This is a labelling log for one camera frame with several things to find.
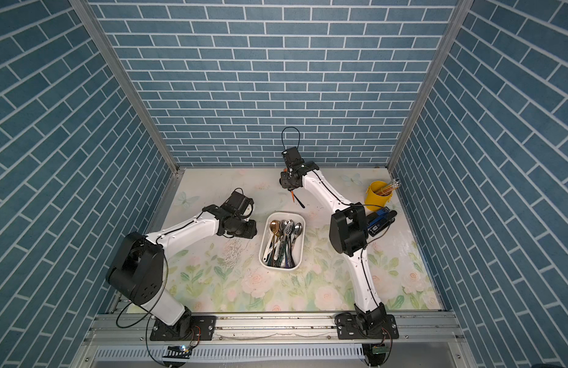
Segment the purple spoon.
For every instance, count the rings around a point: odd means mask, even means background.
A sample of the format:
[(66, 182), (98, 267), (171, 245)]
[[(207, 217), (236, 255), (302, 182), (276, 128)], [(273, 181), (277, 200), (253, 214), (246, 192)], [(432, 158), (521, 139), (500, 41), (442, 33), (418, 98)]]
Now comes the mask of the purple spoon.
[(306, 208), (305, 205), (304, 205), (304, 204), (302, 203), (302, 201), (295, 195), (294, 191), (293, 191), (293, 190), (290, 190), (290, 193), (291, 193), (291, 195), (292, 195), (292, 197), (293, 197), (293, 202), (298, 203), (299, 206), (300, 206), (302, 209), (305, 209), (305, 208)]

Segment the white plastic storage box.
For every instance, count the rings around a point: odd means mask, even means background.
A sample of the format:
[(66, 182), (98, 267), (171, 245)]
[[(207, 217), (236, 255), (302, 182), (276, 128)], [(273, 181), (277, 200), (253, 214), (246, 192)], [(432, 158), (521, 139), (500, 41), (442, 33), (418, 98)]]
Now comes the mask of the white plastic storage box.
[[(266, 265), (263, 256), (272, 237), (269, 226), (273, 220), (280, 221), (280, 231), (269, 263)], [(270, 215), (259, 250), (260, 263), (270, 270), (296, 271), (302, 263), (305, 230), (305, 219), (299, 214), (276, 212)]]

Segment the bronze brown spoon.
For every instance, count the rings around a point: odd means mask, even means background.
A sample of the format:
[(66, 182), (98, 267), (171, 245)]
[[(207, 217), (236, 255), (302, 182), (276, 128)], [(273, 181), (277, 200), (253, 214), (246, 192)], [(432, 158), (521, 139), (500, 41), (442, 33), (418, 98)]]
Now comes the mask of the bronze brown spoon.
[(271, 254), (274, 250), (274, 245), (276, 243), (276, 239), (278, 238), (279, 231), (280, 231), (280, 221), (273, 220), (270, 222), (269, 229), (271, 231), (272, 237), (270, 239), (269, 244), (267, 245), (266, 250), (264, 251), (263, 262), (267, 265), (271, 258)]

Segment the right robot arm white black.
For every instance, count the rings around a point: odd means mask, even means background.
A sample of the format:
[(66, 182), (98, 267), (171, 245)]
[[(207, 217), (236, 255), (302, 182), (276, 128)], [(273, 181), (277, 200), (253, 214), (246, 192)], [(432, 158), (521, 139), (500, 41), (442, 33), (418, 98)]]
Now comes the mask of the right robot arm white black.
[(302, 159), (286, 165), (279, 183), (290, 192), (298, 188), (307, 190), (331, 215), (330, 243), (337, 253), (343, 255), (350, 268), (359, 328), (363, 334), (371, 334), (386, 322), (387, 312), (374, 288), (368, 266), (368, 229), (364, 206), (360, 202), (349, 202), (333, 188), (316, 164), (306, 163)]

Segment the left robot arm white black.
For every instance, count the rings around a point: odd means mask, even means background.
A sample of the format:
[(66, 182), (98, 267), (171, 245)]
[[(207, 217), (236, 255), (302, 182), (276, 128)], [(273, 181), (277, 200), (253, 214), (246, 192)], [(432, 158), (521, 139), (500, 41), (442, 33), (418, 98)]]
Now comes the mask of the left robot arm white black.
[(147, 235), (133, 232), (123, 239), (106, 281), (169, 328), (185, 329), (191, 312), (167, 290), (169, 260), (208, 237), (252, 239), (257, 234), (252, 213), (252, 204), (209, 205), (170, 228)]

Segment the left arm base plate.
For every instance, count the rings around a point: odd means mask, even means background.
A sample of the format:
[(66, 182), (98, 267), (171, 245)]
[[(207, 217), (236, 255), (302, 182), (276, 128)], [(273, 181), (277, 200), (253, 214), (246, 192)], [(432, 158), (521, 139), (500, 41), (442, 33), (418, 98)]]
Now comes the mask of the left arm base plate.
[(185, 314), (176, 324), (167, 325), (156, 320), (150, 334), (152, 341), (208, 341), (212, 340), (217, 317), (214, 315)]

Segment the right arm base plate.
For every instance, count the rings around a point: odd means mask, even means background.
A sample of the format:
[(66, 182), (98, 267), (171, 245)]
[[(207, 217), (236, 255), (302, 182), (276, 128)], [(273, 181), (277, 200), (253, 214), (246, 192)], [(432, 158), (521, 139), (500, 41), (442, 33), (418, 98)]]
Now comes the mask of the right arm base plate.
[(339, 340), (395, 340), (400, 337), (392, 314), (387, 314), (380, 321), (374, 322), (373, 326), (369, 326), (357, 314), (342, 312), (334, 317), (334, 323)]

